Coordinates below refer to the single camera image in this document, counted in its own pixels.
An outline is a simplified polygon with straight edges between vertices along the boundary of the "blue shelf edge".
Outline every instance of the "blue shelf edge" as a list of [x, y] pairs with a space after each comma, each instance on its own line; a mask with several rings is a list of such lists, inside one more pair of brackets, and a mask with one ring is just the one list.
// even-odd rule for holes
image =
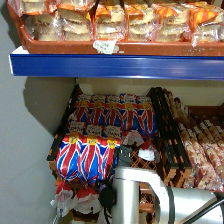
[[12, 53], [9, 61], [14, 76], [224, 80], [224, 57]]

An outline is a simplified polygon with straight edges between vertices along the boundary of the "white wall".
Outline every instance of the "white wall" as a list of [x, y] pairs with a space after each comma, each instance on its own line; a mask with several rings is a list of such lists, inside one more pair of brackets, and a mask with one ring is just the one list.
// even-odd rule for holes
[[[13, 77], [8, 54], [19, 46], [18, 36], [4, 1], [0, 10], [0, 223], [50, 224], [55, 187], [45, 159], [74, 80]], [[80, 84], [87, 94], [145, 95], [151, 86], [162, 86], [188, 105], [220, 105], [224, 95], [224, 82], [213, 81], [80, 79]]]

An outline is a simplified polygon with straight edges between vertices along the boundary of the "orange tray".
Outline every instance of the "orange tray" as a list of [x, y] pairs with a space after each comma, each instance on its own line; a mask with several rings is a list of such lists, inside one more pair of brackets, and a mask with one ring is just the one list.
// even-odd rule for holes
[[[28, 34], [22, 17], [8, 4], [10, 16], [15, 23], [21, 44], [31, 54], [98, 54], [93, 41], [36, 41]], [[161, 55], [161, 56], [224, 56], [224, 43], [200, 43], [192, 47], [190, 42], [117, 42], [120, 55]]]

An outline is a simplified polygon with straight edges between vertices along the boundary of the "price label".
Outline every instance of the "price label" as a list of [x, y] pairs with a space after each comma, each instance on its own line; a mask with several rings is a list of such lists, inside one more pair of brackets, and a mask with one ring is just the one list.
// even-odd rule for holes
[[114, 52], [116, 41], [117, 40], [96, 40], [93, 43], [93, 47], [97, 49], [100, 53], [112, 54]]
[[219, 133], [222, 133], [223, 132], [223, 130], [222, 130], [222, 128], [220, 126], [216, 126], [216, 128], [217, 128], [217, 130], [218, 130]]

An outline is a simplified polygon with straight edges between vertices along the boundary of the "packaged bread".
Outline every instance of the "packaged bread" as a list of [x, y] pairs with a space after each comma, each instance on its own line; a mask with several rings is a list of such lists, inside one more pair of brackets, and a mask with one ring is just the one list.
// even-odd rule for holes
[[199, 42], [217, 42], [222, 38], [224, 10], [209, 5], [207, 2], [184, 4], [189, 8], [189, 24], [192, 35], [192, 45]]
[[90, 41], [92, 23], [89, 12], [60, 9], [65, 41]]
[[127, 22], [120, 1], [100, 1], [95, 14], [95, 40], [123, 40]]
[[89, 11], [95, 3], [96, 0], [59, 0], [58, 8], [75, 11]]
[[9, 0], [8, 3], [18, 16], [52, 13], [57, 9], [57, 0]]
[[61, 21], [58, 12], [29, 16], [25, 21], [26, 29], [34, 40], [61, 41]]
[[126, 0], [124, 7], [128, 18], [128, 40], [150, 40], [157, 18], [153, 9], [143, 0]]
[[190, 38], [188, 9], [176, 3], [152, 4], [159, 16], [159, 24], [153, 40], [156, 42], [177, 42]]

